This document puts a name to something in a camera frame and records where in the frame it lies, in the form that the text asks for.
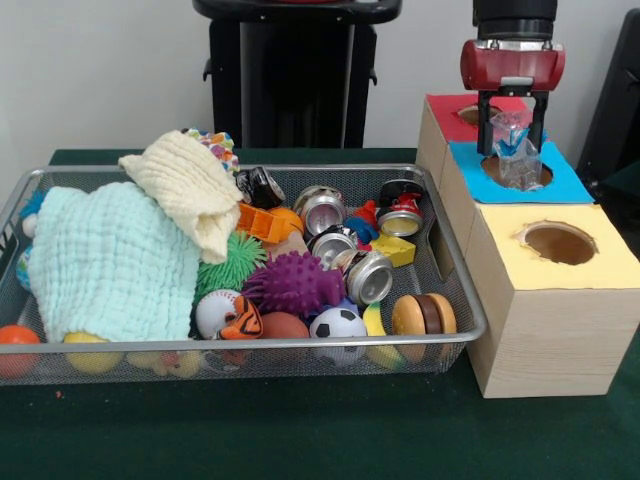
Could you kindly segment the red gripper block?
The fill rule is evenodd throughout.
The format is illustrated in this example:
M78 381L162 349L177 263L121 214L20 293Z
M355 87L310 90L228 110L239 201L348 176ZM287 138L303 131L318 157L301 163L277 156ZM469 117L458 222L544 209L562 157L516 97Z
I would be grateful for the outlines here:
M549 41L467 40L460 57L460 71L467 90L478 92L477 151L492 152L493 126L490 101L501 88L523 87L533 93L535 104L528 139L536 149L544 143L544 118L548 93L559 84L566 51Z

